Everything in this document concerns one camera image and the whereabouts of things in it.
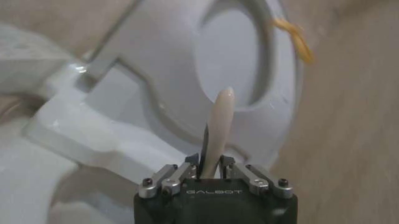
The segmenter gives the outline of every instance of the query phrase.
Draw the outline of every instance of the white toilet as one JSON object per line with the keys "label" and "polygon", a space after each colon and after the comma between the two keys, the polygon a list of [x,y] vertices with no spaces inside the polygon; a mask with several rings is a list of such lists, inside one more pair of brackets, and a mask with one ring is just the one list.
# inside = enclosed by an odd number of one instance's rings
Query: white toilet
{"label": "white toilet", "polygon": [[[135,183],[200,151],[228,86],[237,101],[227,154],[271,166],[300,91],[295,49],[273,18],[284,18],[276,0],[143,0],[88,64],[31,56],[48,68],[32,72],[14,59],[0,92],[45,103],[32,118],[0,123],[0,223],[133,222]],[[21,42],[40,39],[6,29],[29,36]]]}

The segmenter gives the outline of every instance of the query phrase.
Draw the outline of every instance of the metal bracket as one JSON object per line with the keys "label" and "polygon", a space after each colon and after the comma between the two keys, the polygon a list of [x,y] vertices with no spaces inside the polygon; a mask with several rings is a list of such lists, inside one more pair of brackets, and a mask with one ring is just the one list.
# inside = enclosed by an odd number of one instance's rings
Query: metal bracket
{"label": "metal bracket", "polygon": [[164,165],[164,167],[152,175],[151,178],[145,178],[139,186],[140,198],[152,198],[156,196],[157,189],[161,185],[161,181],[168,178],[175,172],[173,165]]}
{"label": "metal bracket", "polygon": [[184,162],[172,176],[161,181],[161,190],[171,195],[180,193],[180,184],[185,178],[196,178],[196,166]]}
{"label": "metal bracket", "polygon": [[285,179],[284,183],[280,183],[279,180],[269,174],[269,172],[259,165],[248,166],[248,169],[253,172],[255,175],[267,179],[272,193],[276,197],[288,199],[292,197],[293,191],[289,182]]}
{"label": "metal bracket", "polygon": [[241,163],[229,166],[227,176],[232,179],[243,179],[249,187],[249,192],[255,195],[260,195],[263,191],[268,190],[267,180],[259,178]]}

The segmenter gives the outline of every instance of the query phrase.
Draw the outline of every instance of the tiled floor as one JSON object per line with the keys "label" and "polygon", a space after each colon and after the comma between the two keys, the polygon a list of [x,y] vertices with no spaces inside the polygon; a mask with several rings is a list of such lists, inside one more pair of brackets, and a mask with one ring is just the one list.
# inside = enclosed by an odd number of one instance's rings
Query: tiled floor
{"label": "tiled floor", "polygon": [[[299,223],[399,223],[397,0],[281,0],[304,29],[307,67],[277,176],[299,195]],[[91,50],[129,0],[2,0],[0,20]]]}
{"label": "tiled floor", "polygon": [[273,172],[299,223],[399,223],[399,1],[344,14],[315,50]]}

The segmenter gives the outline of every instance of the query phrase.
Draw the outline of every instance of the toilet rim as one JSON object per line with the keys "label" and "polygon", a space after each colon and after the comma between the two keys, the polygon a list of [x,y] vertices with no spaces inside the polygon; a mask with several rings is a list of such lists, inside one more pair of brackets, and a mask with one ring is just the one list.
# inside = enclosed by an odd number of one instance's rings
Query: toilet rim
{"label": "toilet rim", "polygon": [[[121,60],[127,68],[144,77],[161,112],[180,130],[196,138],[203,135],[212,101],[195,70],[192,28],[197,27],[216,1],[144,0],[108,36],[109,40],[97,50],[88,67],[89,75],[100,78],[115,61]],[[272,26],[273,19],[285,19],[279,1],[251,0],[251,3],[261,6],[268,18],[263,23],[267,24],[271,43],[269,81],[257,102],[235,109],[232,129],[236,130],[232,130],[232,141],[228,142],[251,150],[255,144],[253,151],[263,153],[263,149],[280,147],[280,138],[289,127],[296,107],[300,88],[296,75],[300,74],[289,34]]]}

